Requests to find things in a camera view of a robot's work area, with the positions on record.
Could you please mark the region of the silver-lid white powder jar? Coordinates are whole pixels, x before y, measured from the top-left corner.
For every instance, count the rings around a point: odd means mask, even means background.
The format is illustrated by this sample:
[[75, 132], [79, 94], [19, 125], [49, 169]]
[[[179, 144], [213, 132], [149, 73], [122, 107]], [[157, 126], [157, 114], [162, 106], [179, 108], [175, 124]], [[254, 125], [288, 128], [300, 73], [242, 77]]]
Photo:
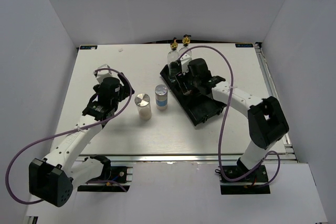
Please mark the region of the silver-lid white powder jar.
[[134, 98], [139, 117], [142, 120], [149, 120], [152, 117], [150, 97], [146, 93], [137, 94]]

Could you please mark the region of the clear glass oil bottle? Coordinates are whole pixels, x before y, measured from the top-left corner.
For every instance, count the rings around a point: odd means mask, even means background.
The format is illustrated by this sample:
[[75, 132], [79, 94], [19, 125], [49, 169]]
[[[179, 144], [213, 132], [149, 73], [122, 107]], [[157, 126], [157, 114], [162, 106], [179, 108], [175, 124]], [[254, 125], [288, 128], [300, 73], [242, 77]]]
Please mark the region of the clear glass oil bottle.
[[175, 82], [175, 76], [178, 73], [178, 63], [179, 52], [177, 50], [178, 43], [176, 42], [177, 38], [174, 37], [170, 43], [171, 51], [167, 54], [167, 65], [169, 67], [169, 80], [173, 83]]

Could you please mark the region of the blue-label spice shaker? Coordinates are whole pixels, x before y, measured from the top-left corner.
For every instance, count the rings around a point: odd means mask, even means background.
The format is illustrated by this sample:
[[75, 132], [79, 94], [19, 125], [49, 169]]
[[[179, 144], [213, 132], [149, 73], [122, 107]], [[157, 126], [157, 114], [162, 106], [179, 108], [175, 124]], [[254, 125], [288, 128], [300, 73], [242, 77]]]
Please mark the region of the blue-label spice shaker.
[[168, 88], [166, 85], [159, 84], [155, 87], [155, 103], [159, 110], [167, 109]]

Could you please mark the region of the dark sauce glass bottle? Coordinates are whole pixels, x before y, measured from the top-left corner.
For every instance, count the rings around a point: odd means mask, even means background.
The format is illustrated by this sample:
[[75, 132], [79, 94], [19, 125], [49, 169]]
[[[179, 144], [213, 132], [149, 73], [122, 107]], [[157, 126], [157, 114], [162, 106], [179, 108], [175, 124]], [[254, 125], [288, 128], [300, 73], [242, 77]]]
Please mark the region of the dark sauce glass bottle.
[[180, 60], [185, 60], [185, 59], [192, 59], [192, 51], [188, 51], [187, 53], [185, 53], [188, 49], [189, 49], [189, 45], [190, 45], [190, 37], [191, 35], [185, 34], [183, 36], [182, 39], [182, 48], [179, 50], [179, 55], [180, 55]]

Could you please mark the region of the silver-lid dark spice jar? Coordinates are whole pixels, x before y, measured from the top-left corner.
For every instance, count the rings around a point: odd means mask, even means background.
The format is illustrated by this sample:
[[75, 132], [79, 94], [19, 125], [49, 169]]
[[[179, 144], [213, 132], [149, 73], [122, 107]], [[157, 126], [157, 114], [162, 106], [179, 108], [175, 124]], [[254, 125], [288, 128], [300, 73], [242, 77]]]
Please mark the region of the silver-lid dark spice jar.
[[184, 95], [192, 95], [193, 92], [194, 92], [193, 90], [188, 90], [188, 91], [184, 92], [183, 94]]

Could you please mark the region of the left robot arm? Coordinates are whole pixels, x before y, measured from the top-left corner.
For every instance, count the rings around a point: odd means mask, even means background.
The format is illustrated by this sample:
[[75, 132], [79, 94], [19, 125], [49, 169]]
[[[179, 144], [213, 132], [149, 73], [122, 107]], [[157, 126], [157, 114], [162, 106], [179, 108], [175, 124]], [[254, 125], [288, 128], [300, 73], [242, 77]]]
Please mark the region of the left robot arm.
[[104, 182], [111, 177], [111, 162], [102, 155], [91, 155], [77, 167], [74, 163], [91, 140], [106, 124], [121, 113], [118, 105], [130, 101], [134, 90], [122, 72], [113, 77], [111, 70], [94, 72], [98, 81], [72, 132], [43, 159], [34, 159], [28, 168], [29, 192], [56, 207], [63, 206], [72, 191], [84, 183]]

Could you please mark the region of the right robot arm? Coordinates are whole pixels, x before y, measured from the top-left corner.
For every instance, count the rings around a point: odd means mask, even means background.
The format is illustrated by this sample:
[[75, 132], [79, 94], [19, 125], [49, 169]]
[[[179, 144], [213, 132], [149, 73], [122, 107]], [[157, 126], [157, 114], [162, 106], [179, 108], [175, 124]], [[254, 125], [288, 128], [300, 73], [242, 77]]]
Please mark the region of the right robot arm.
[[176, 79], [184, 95], [204, 95], [247, 118], [250, 143], [237, 161], [237, 175], [245, 182], [250, 181], [266, 154], [289, 131], [278, 99], [259, 98], [235, 88], [224, 78], [213, 76], [202, 58], [192, 59], [186, 55], [178, 62], [182, 71]]

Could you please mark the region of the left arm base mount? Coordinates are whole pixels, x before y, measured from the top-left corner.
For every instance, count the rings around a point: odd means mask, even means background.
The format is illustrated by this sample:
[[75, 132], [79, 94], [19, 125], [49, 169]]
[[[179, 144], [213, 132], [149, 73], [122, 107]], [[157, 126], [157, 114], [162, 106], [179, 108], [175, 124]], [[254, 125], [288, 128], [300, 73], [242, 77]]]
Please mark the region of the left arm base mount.
[[96, 160], [102, 165], [102, 173], [98, 177], [90, 179], [80, 185], [77, 191], [92, 193], [126, 193], [132, 181], [132, 167], [113, 166], [111, 161], [101, 155], [90, 156], [90, 160]]

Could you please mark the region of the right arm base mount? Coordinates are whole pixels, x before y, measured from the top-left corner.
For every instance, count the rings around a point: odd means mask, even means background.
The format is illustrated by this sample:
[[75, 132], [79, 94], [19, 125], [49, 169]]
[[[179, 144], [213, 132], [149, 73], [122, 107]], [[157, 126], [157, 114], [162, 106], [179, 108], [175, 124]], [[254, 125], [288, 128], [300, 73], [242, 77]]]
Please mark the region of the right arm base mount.
[[254, 172], [236, 182], [229, 182], [220, 173], [220, 169], [215, 169], [219, 176], [220, 193], [222, 195], [264, 195], [270, 194], [268, 174], [264, 165], [261, 165]]

